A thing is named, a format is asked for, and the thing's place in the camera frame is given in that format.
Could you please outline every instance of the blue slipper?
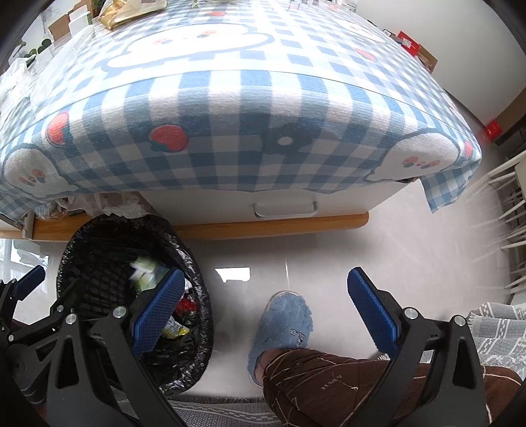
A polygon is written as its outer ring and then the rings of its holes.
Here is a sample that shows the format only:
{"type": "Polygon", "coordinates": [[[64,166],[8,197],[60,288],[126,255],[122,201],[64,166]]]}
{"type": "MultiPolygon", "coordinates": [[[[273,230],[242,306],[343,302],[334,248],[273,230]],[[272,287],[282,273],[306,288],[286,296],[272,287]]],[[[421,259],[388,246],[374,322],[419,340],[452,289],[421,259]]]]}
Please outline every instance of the blue slipper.
{"type": "Polygon", "coordinates": [[[259,356],[270,349],[305,348],[312,332],[312,317],[307,303],[299,294],[282,291],[267,304],[254,344],[248,354],[247,369],[255,384],[259,356]]]}

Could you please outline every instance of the wooden base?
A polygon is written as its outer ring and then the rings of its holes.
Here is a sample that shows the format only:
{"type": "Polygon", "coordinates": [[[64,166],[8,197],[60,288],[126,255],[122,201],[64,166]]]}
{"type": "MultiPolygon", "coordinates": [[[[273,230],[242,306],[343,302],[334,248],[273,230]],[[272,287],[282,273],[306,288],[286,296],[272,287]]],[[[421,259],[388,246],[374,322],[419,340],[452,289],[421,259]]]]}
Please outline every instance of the wooden base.
{"type": "MultiPolygon", "coordinates": [[[[35,219],[33,240],[69,241],[73,234],[89,220],[90,217],[86,214],[66,217],[60,221],[42,221],[35,219]]],[[[368,220],[369,213],[366,212],[358,215],[334,217],[175,225],[172,227],[182,240],[228,240],[251,237],[289,236],[360,228],[367,224],[368,220]]],[[[22,235],[20,231],[0,231],[0,238],[21,239],[22,235]]]]}

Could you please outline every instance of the white drawer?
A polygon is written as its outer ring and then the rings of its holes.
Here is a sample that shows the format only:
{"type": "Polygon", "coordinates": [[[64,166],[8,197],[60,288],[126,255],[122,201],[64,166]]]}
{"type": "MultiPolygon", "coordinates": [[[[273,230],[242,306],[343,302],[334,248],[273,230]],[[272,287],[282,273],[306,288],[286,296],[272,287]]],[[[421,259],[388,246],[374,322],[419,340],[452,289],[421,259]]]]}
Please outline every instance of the white drawer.
{"type": "Polygon", "coordinates": [[[406,184],[379,182],[334,194],[312,191],[230,190],[143,191],[141,194],[171,224],[257,221],[301,217],[363,214],[397,193],[406,184]]]}

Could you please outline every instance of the tablecloth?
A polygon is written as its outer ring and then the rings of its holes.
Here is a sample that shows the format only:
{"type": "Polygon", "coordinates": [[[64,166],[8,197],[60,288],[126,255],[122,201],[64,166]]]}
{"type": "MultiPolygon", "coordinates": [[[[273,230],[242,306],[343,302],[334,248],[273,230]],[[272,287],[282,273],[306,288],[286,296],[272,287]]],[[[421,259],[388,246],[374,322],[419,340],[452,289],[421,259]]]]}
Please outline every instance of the tablecloth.
{"type": "Polygon", "coordinates": [[[11,218],[71,194],[329,194],[413,177],[435,211],[481,159],[418,60],[329,2],[169,0],[111,32],[97,23],[32,92],[0,114],[11,218]]]}

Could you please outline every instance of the yellow plastic bag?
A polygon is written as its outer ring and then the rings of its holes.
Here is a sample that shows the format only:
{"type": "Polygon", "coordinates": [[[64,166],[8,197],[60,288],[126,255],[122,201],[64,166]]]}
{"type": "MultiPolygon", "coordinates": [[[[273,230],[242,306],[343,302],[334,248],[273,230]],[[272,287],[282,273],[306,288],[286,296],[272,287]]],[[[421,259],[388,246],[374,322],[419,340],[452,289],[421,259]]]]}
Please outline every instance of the yellow plastic bag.
{"type": "Polygon", "coordinates": [[[166,8],[167,0],[113,0],[99,15],[99,22],[108,29],[138,16],[166,8]]]}

